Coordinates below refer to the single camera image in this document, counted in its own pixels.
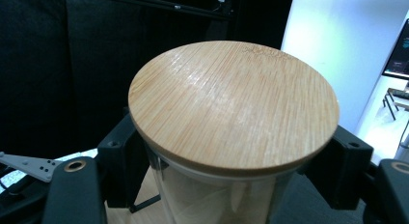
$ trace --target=screen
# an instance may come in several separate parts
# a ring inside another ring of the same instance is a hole
[[[403,25],[382,75],[409,79],[409,19]]]

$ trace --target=bamboo lid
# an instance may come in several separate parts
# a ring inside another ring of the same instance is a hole
[[[159,154],[220,176],[297,167],[339,120],[327,81],[282,51],[247,42],[199,42],[152,59],[128,95],[137,130]]]

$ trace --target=round lid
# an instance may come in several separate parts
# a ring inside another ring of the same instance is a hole
[[[266,176],[301,165],[339,120],[328,82],[280,50],[198,42],[144,65],[128,95],[137,130],[157,153],[220,176]]]

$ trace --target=black backdrop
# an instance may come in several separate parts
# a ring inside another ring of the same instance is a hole
[[[0,0],[0,151],[53,158],[96,147],[149,59],[208,40],[280,48],[291,1],[235,0],[226,23],[108,0]]]

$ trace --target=metal bracket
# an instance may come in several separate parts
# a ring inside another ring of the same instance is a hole
[[[0,163],[20,170],[40,181],[51,182],[55,168],[64,161],[28,156],[5,154],[0,152]]]

